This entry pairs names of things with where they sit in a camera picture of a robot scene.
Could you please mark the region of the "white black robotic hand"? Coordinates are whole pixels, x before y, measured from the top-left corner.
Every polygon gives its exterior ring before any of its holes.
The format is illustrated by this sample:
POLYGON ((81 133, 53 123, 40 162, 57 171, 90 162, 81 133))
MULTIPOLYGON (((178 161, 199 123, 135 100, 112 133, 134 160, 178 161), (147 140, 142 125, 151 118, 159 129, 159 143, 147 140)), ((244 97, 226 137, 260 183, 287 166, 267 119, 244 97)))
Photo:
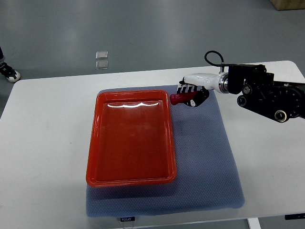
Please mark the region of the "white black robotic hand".
POLYGON ((221 75, 211 73, 188 74, 179 82, 176 93, 198 92, 191 101, 184 103, 190 107, 198 107, 209 97, 210 90, 222 92, 220 78, 221 75))

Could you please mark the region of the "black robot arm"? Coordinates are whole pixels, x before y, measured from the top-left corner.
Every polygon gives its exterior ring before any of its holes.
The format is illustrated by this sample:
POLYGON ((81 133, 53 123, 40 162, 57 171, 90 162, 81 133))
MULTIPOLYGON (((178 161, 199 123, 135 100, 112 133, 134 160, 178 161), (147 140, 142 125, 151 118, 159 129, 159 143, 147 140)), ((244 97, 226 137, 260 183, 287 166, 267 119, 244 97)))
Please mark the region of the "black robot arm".
POLYGON ((228 67, 227 90, 239 94, 240 107, 284 123, 305 117, 305 84, 274 80, 262 64, 220 64, 228 67))

